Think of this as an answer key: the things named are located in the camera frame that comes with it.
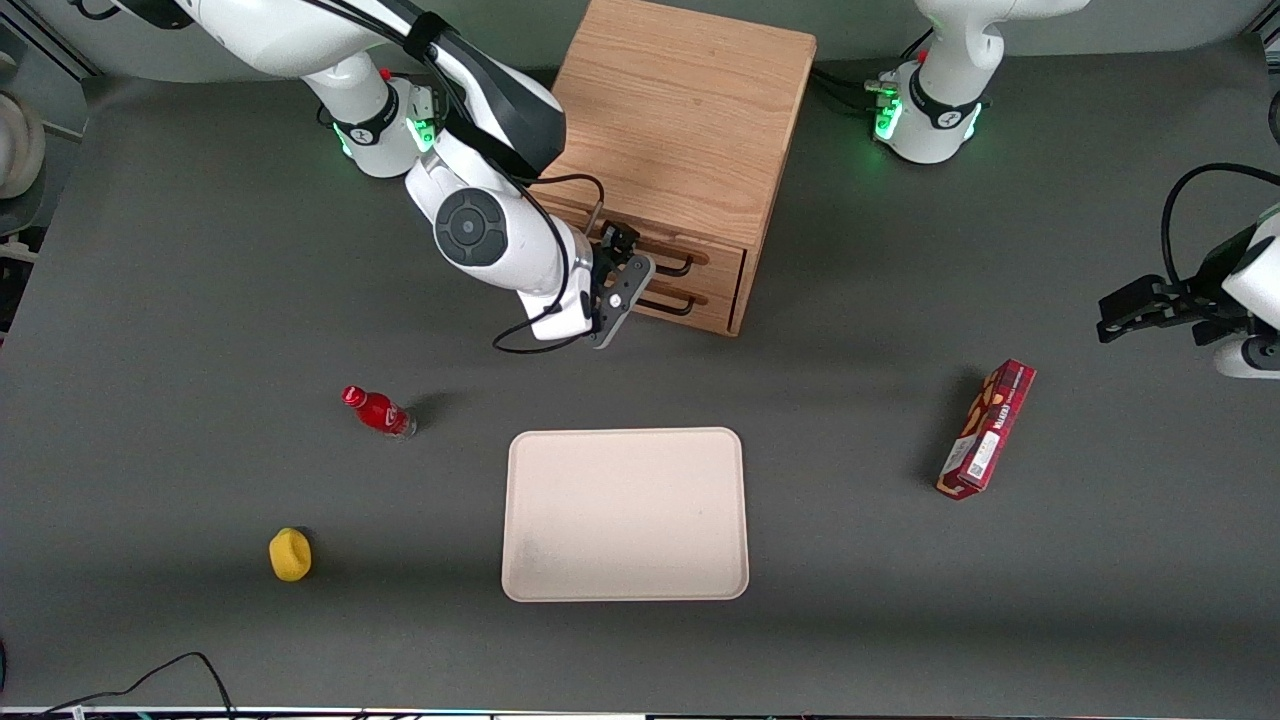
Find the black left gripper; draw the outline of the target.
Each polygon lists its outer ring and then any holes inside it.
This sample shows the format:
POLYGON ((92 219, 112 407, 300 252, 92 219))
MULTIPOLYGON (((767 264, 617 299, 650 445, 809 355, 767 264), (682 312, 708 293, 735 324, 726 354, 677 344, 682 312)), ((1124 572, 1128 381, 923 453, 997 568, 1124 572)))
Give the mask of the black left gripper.
POLYGON ((1263 337, 1265 323, 1224 288, 1225 279, 1245 256, 1257 228, 1248 225, 1210 250, 1196 274, 1179 275, 1171 231, 1164 227, 1162 277, 1139 277, 1098 301, 1097 340, 1111 343, 1137 331, 1169 328, 1190 323, 1196 345, 1206 346, 1229 336, 1263 337))

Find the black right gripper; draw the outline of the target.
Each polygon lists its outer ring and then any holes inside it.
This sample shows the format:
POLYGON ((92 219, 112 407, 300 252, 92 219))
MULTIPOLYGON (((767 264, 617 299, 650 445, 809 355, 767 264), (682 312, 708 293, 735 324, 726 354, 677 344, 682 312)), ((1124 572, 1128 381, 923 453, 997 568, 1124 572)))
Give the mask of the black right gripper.
POLYGON ((617 297, 618 306, 611 305, 614 295, 608 281, 627 268, 635 255, 640 234, 621 222, 602 224, 600 243, 591 247, 591 329, 590 333, 616 333, 628 315, 626 293, 617 297))

